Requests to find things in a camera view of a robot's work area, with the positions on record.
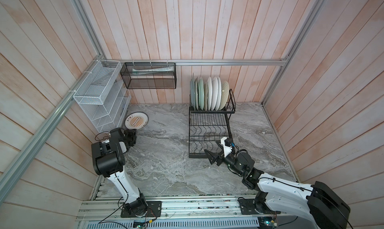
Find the orange sunburst plate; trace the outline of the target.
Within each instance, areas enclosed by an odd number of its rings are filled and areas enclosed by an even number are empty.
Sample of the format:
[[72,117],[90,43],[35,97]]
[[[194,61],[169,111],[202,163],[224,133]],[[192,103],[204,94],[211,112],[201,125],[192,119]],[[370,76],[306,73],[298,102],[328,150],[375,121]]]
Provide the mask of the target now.
[[149,122],[149,117],[144,112],[134,112],[129,114],[125,121],[124,126],[128,130],[141,130]]
[[211,110],[211,105],[212,105],[212,93],[213,93],[213,89],[212,89],[212,78],[209,77],[208,80],[207,80],[207,86],[208,86],[208,100],[207,100],[207,110]]

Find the white plate black outline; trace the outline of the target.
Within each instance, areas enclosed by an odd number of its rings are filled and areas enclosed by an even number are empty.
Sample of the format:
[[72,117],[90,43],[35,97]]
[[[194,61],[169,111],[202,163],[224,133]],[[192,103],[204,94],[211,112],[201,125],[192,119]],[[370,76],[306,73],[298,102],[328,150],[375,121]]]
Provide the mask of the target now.
[[214,77],[212,80],[212,101],[211,101],[211,110],[215,110],[218,97],[218,78]]

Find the yellow woven round mat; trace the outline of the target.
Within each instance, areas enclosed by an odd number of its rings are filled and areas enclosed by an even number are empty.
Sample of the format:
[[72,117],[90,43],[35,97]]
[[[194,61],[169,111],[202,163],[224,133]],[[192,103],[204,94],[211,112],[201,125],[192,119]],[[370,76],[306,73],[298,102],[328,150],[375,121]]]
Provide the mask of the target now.
[[222,81],[221,86],[222,86],[222,95],[221,95],[219,110],[222,110],[225,107],[229,97],[229,90],[230,90],[230,86],[227,81]]

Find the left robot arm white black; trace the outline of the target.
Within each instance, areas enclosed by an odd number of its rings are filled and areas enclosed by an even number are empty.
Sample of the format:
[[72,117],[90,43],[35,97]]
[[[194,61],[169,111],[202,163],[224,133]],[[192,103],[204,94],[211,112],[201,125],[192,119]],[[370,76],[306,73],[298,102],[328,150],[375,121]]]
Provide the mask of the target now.
[[125,155],[136,144],[137,130],[116,128],[107,140],[92,144],[93,167],[97,175],[111,181],[123,197],[123,210],[142,215],[148,204],[143,193],[125,171]]

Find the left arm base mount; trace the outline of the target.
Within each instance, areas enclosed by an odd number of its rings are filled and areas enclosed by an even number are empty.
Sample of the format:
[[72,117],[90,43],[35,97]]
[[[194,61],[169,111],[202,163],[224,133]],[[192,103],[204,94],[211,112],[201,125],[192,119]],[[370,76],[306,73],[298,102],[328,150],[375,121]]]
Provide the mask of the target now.
[[140,194],[140,197],[132,203],[124,203],[121,212],[121,218],[143,218],[143,217],[155,217],[161,216],[162,202],[161,201],[149,201],[147,202],[144,195]]

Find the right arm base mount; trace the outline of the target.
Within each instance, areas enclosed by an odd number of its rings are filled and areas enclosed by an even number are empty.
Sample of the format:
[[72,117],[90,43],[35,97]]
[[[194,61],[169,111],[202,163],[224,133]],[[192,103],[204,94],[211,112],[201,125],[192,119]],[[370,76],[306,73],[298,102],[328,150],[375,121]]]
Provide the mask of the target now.
[[271,211],[266,205],[267,193],[258,192],[254,199],[238,198],[242,215],[263,215],[275,213],[280,214],[280,211]]

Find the light green flower plate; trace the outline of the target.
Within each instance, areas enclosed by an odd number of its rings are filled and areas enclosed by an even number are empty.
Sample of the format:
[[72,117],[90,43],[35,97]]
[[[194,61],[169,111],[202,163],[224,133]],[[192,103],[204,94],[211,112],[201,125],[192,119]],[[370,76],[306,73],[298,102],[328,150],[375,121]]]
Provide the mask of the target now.
[[202,78],[198,81],[198,105],[199,110],[204,109],[204,81]]

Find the cream floral plate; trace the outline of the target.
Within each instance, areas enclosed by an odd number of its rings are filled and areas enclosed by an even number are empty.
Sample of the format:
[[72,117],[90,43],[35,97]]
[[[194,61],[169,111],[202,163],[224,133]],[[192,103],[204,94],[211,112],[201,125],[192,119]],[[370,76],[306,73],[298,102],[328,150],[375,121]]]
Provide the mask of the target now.
[[199,98],[198,98],[198,80],[194,81],[194,99],[195,99],[195,110],[199,110]]

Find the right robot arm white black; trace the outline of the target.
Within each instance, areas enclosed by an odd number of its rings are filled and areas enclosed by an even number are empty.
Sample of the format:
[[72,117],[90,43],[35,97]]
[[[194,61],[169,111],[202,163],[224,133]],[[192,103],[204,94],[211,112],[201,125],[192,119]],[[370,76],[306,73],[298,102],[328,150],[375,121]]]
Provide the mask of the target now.
[[242,178],[255,197],[259,213],[282,212],[306,219],[319,229],[345,229],[350,226],[351,208],[329,186],[316,181],[313,185],[276,178],[254,167],[254,160],[242,150],[238,154],[205,150],[211,164],[224,164]]

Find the black wire dish rack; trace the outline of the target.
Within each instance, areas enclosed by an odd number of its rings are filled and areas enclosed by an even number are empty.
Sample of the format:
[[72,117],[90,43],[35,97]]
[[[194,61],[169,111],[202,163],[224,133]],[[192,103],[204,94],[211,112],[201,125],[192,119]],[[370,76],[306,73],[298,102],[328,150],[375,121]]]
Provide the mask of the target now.
[[189,105],[189,157],[206,159],[205,150],[219,153],[216,142],[221,138],[232,138],[230,118],[236,112],[236,101],[233,90],[229,90],[229,98],[225,107],[217,111],[196,110]]

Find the black round plate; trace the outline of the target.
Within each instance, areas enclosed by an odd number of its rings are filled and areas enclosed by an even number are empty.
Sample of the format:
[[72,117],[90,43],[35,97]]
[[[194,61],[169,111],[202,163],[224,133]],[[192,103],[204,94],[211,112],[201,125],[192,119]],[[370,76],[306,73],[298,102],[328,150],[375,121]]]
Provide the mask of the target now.
[[208,85],[204,84],[204,110],[208,109]]

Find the large teal green plate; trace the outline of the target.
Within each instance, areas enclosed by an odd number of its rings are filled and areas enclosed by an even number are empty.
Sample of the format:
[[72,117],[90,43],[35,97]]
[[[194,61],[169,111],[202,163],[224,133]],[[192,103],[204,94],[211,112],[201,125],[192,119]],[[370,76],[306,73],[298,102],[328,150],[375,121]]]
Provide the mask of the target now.
[[195,100],[195,79],[192,78],[190,82],[190,99],[193,109],[196,109],[196,100]]

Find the dark green rim plate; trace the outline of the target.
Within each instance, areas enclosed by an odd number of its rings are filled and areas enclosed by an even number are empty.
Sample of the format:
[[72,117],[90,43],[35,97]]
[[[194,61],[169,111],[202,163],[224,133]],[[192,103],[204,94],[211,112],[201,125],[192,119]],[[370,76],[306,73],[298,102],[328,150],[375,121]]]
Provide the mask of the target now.
[[222,84],[221,84],[221,79],[219,77],[217,77],[217,82],[218,82],[218,91],[217,91],[217,101],[216,101],[215,110],[219,110],[219,107],[221,104],[221,96],[222,96]]

